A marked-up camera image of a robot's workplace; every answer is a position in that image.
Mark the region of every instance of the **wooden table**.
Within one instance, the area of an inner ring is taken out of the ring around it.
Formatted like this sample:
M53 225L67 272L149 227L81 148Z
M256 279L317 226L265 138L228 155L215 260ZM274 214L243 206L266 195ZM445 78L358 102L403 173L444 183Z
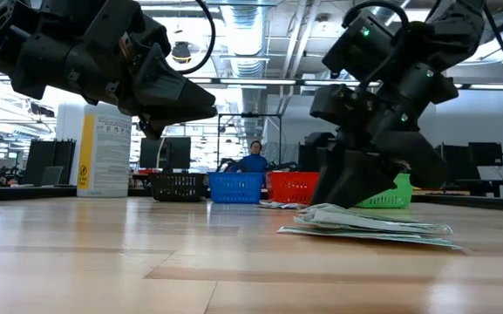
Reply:
M472 252L278 235L294 212L247 205L0 202L0 313L503 313L503 211L379 212Z

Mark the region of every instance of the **pipe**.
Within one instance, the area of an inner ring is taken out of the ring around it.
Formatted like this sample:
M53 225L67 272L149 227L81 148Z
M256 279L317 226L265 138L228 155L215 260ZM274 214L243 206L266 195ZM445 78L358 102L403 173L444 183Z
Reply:
M235 56L261 57L265 53L265 25L267 10L256 6L221 6L221 12L226 21L229 33L228 50ZM257 79L264 77L266 61L264 59L233 58L230 60L234 77ZM267 111L267 94L264 90L241 89L242 111L245 113L265 113ZM245 137L249 140L257 138L257 126L264 125L264 119L259 125L254 119L241 119Z
M296 76L297 68L302 61L303 52L305 51L305 46L307 45L309 35L311 34L311 30L313 29L313 24L315 23L319 5L321 5L321 0L314 0L313 4L311 5L311 9L309 10L307 25L305 26L305 31L303 32L302 39L300 39L300 44L297 47L296 59L294 60L294 64L292 65L292 69L289 73L289 77L291 79Z
M294 55L294 49L296 48L297 37L300 34L300 29L302 28L302 20L303 15L305 13L305 6L309 0L301 0L304 1L304 4L300 3L300 0L297 2L297 12L296 12L296 24L294 25L294 29L289 37L288 42L288 50L286 51L286 58L284 59L284 65L282 66L282 73L280 77L282 79L286 78L288 75L289 63Z

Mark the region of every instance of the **plastic basket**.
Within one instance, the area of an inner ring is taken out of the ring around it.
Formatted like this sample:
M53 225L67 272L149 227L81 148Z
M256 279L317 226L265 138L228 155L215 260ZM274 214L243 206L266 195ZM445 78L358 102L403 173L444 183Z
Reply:
M210 198L216 203L256 204L265 174L210 173Z
M201 201L204 174L149 174L156 201Z
M309 205L317 181L319 181L319 173L268 173L268 198L282 203Z
M405 208L410 205L413 187L410 184L409 174L399 174L394 183L397 188L386 190L378 195L360 202L360 208Z

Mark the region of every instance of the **ventilation duct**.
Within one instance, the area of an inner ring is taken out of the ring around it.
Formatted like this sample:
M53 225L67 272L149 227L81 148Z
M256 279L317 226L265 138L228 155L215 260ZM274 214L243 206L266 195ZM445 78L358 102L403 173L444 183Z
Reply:
M228 49L238 57L260 57L266 45L265 25L267 10L255 6L221 6L222 16L229 30ZM252 58L230 60L234 77L241 79L264 77L266 63ZM265 113L267 93L264 89L241 89L242 111L244 113ZM264 119L242 119L245 140L250 142L262 135Z

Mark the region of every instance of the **blue shirt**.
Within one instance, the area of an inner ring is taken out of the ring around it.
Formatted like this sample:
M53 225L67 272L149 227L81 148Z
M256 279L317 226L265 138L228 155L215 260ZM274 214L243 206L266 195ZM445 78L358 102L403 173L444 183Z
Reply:
M233 167L232 172L241 170L248 173L265 173L267 172L268 161L259 154L251 154L243 157Z

